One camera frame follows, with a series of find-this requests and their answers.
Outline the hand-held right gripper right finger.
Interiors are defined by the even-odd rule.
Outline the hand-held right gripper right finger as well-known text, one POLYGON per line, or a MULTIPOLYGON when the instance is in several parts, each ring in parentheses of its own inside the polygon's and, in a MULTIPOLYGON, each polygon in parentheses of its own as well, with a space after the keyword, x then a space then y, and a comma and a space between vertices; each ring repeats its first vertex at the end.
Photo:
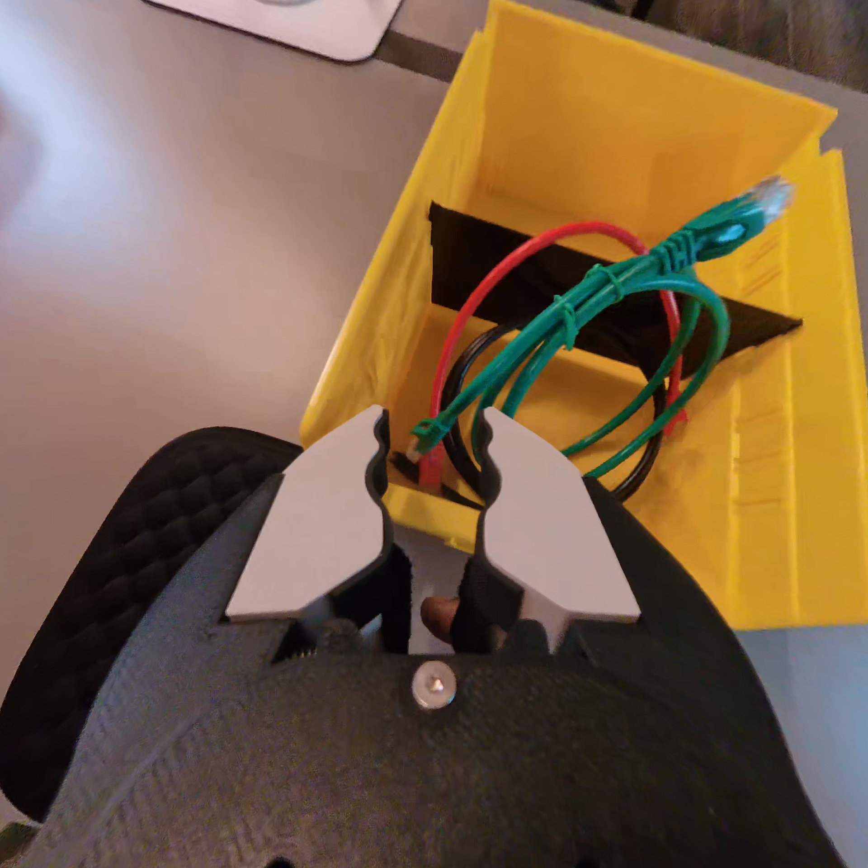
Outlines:
POLYGON ((483 412, 481 433, 479 613, 505 633, 537 623, 548 652, 576 621, 636 623, 641 608, 581 472, 498 409, 483 412))

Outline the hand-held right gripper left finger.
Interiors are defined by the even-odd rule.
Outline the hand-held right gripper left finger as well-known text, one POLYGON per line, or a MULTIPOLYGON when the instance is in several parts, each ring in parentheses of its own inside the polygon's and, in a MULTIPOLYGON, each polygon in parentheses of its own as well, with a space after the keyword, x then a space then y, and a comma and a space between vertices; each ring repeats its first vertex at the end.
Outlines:
POLYGON ((230 621, 338 610, 340 595, 385 563, 389 414, 369 406, 282 473, 264 524, 226 606, 230 621))

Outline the yellow plastic bin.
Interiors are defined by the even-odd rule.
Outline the yellow plastic bin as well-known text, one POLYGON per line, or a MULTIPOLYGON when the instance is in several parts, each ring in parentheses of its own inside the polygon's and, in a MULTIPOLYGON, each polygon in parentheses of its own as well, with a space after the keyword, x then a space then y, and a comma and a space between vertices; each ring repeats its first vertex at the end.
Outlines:
POLYGON ((392 449, 429 416, 455 314, 431 300, 436 203, 535 235, 621 226, 652 246, 763 179, 791 206, 696 267, 802 321, 722 361, 626 508, 731 627, 866 623, 866 383, 836 110, 553 13, 491 2, 301 422, 309 447, 370 405, 392 449))

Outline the person's right hand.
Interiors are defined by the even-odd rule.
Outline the person's right hand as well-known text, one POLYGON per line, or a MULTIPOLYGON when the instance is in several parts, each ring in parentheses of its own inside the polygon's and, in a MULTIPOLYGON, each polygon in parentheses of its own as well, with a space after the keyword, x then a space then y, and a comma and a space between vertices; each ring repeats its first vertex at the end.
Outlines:
POLYGON ((430 596, 420 607, 422 624, 440 642, 452 645, 452 624, 458 613, 459 599, 455 597, 430 596))

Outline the black bin divider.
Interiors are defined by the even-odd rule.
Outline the black bin divider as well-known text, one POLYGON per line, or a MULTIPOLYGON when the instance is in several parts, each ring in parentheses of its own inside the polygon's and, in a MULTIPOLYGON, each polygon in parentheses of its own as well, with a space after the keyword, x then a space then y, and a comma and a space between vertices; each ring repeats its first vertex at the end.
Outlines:
MULTIPOLYGON (((484 277, 528 236, 436 203, 429 207, 432 246, 431 300, 458 311, 484 277)), ((526 324, 580 282, 606 259, 553 245, 519 264, 503 278, 476 310, 495 324, 526 324)), ((730 317, 730 335, 722 359, 756 348, 796 331, 803 320, 731 298, 722 298, 730 317)), ((584 326, 575 348, 639 367, 653 374, 670 345, 660 296, 630 296, 584 326)))

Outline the white document stand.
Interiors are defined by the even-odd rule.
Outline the white document stand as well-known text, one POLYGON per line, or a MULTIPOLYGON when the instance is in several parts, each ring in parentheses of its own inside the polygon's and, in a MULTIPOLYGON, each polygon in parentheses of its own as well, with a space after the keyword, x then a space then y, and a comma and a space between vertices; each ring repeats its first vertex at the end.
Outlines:
POLYGON ((373 56, 400 1, 151 1, 151 5, 326 59, 373 56))

